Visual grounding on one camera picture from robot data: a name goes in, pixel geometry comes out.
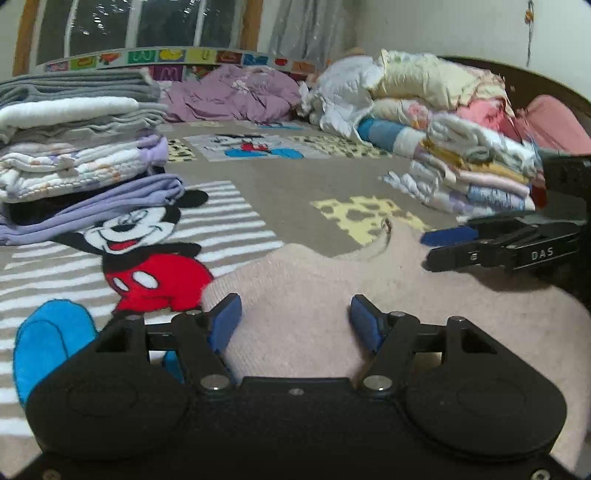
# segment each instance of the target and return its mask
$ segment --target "screw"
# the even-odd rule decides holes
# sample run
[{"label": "screw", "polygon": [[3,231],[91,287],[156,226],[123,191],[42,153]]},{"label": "screw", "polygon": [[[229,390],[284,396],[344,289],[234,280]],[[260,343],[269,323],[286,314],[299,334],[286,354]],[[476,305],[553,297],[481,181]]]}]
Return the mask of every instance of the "screw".
[{"label": "screw", "polygon": [[201,379],[201,385],[207,390],[223,390],[230,385],[230,379],[224,375],[208,375]]},{"label": "screw", "polygon": [[61,480],[61,474],[50,468],[43,472],[41,478],[43,480]]},{"label": "screw", "polygon": [[550,472],[548,470],[537,470],[531,476],[531,480],[550,480]]},{"label": "screw", "polygon": [[364,379],[363,384],[370,390],[382,391],[392,387],[392,380],[383,375],[371,375]]}]

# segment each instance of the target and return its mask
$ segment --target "white towel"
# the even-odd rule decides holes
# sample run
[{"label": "white towel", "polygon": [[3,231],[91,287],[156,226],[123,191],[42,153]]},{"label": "white towel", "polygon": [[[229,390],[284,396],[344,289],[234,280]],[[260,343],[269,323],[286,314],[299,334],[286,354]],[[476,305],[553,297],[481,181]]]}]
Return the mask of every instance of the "white towel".
[{"label": "white towel", "polygon": [[126,97],[64,98],[17,103],[0,109],[0,138],[8,142],[17,128],[90,120],[102,115],[133,112],[138,108],[136,100]]},{"label": "white towel", "polygon": [[527,177],[536,174],[535,150],[531,144],[521,145],[510,138],[482,127],[452,113],[437,113],[427,127],[427,136],[438,147],[465,157],[475,147],[498,153],[509,168]]}]

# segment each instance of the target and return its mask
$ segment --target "white wall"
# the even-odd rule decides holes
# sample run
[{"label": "white wall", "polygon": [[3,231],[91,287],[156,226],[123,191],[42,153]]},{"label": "white wall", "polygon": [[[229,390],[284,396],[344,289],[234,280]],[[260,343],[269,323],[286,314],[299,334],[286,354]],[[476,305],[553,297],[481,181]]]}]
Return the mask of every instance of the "white wall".
[{"label": "white wall", "polygon": [[[591,5],[534,0],[530,69],[591,99]],[[358,44],[501,61],[525,68],[526,0],[363,0]]]},{"label": "white wall", "polygon": [[0,81],[12,77],[18,26],[25,0],[8,0],[0,7]]}]

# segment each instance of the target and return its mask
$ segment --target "pink pillow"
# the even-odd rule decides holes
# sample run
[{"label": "pink pillow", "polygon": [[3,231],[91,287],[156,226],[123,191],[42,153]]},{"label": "pink pillow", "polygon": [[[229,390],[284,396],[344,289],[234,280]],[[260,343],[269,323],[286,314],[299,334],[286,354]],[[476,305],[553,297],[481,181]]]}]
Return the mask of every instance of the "pink pillow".
[{"label": "pink pillow", "polygon": [[540,95],[527,109],[518,111],[515,128],[522,139],[531,136],[539,147],[575,155],[591,154],[591,138],[574,113],[550,95]]}]

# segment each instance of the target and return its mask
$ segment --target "white quilt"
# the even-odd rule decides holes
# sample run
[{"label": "white quilt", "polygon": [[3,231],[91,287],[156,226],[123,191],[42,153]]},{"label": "white quilt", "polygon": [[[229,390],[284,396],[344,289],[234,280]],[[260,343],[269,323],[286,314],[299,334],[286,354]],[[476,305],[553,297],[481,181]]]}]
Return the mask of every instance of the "white quilt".
[{"label": "white quilt", "polygon": [[384,75],[372,57],[355,56],[334,62],[320,77],[312,90],[300,85],[300,116],[310,115],[310,122],[322,130],[357,143],[357,126],[369,115],[374,101],[369,89]]}]

